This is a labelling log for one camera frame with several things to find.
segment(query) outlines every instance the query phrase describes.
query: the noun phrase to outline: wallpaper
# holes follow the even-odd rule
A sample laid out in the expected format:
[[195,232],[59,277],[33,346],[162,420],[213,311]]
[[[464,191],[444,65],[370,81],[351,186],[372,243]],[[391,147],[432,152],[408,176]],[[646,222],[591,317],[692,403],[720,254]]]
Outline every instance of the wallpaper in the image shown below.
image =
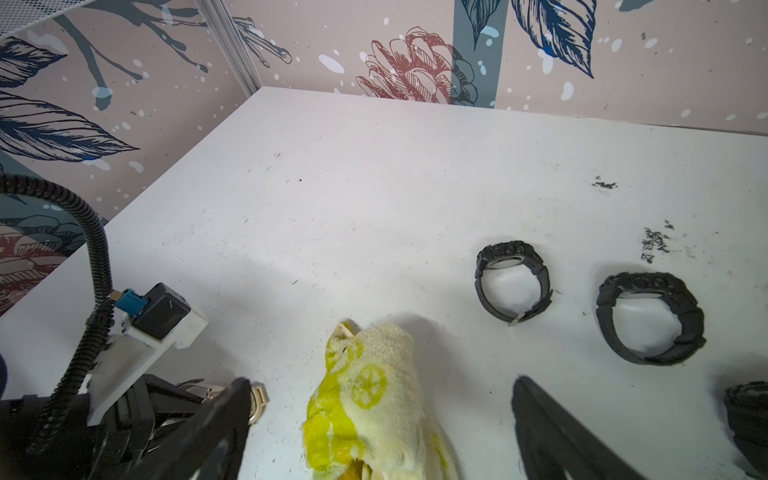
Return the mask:
[[[245,99],[194,0],[97,0],[0,41],[0,170],[106,222]],[[0,196],[0,314],[83,242],[56,206]]]
[[768,134],[764,0],[227,6],[264,85]]

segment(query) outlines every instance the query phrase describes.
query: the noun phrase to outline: mesh panel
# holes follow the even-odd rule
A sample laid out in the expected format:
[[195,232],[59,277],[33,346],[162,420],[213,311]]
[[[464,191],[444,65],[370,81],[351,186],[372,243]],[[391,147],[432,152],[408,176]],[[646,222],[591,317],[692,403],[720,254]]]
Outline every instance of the mesh panel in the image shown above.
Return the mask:
[[0,0],[0,39],[94,0]]

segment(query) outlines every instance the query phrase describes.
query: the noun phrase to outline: blue connector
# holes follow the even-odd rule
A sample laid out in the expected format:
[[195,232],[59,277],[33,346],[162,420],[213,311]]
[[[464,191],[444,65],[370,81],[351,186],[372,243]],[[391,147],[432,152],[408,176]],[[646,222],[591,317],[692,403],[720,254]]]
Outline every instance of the blue connector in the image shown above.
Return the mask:
[[129,316],[138,315],[149,303],[146,296],[141,296],[133,290],[126,289],[114,305],[126,312]]

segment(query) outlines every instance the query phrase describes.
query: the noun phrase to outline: yellow cloth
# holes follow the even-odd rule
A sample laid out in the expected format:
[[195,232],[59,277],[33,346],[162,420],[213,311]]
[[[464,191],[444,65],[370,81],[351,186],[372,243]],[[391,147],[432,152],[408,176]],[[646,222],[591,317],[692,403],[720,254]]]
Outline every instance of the yellow cloth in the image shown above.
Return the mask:
[[408,333],[386,324],[354,334],[340,323],[326,369],[303,426],[314,480],[458,479],[425,413]]

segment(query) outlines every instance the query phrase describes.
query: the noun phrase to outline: white bracket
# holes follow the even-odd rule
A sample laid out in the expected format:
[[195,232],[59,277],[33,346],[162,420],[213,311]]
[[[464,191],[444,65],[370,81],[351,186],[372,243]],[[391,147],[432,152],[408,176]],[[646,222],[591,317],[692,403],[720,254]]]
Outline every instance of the white bracket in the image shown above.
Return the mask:
[[171,345],[185,349],[200,335],[208,318],[195,307],[165,336],[158,340],[131,325],[123,315],[123,334],[110,335],[108,349],[96,357],[97,366],[91,371],[88,393],[91,411],[88,426],[98,425],[109,408],[140,376],[160,358]]

